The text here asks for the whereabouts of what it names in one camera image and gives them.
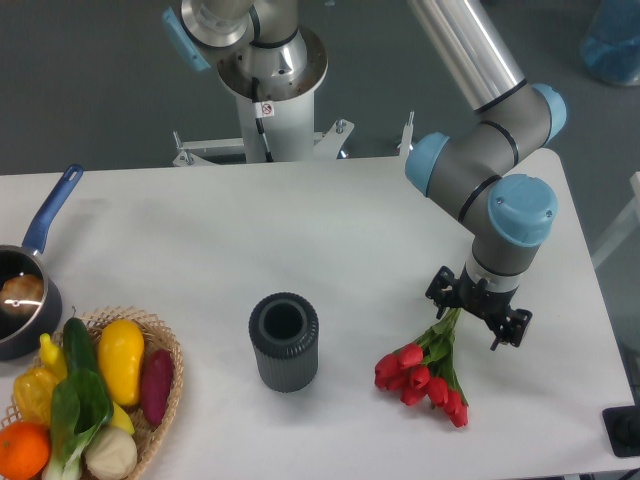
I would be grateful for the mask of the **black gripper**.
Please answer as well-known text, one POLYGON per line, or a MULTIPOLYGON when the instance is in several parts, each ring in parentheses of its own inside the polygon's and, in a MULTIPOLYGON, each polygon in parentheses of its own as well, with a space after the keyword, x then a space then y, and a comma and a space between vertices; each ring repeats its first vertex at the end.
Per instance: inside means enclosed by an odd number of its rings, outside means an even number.
POLYGON ((520 286, 520 275, 499 275, 478 263, 466 263, 457 279, 446 266, 442 266, 431 283, 425 297, 437 308, 436 318, 442 319, 450 309, 461 308, 485 320, 495 338, 490 349, 499 345, 518 348, 528 329, 533 314, 516 309, 511 300, 520 286))

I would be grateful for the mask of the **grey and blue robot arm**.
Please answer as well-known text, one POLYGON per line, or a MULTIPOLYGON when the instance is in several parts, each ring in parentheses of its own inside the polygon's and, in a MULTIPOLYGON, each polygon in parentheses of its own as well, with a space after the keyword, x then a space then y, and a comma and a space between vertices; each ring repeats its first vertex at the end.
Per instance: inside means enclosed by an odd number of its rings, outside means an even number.
MULTIPOLYGON (((427 297, 482 319, 497 344, 519 346, 532 315, 511 300, 550 233, 557 198, 515 167, 563 128, 566 106, 551 87, 528 83, 479 2, 410 7, 479 117, 459 139, 435 132, 413 142, 410 130, 403 134, 407 179, 474 237, 462 272, 441 269, 427 297)), ((320 39, 299 23, 296 2, 185 1, 162 23, 185 63, 215 69, 235 96, 248 162, 338 154, 342 128, 314 131, 314 94, 328 61, 320 39)))

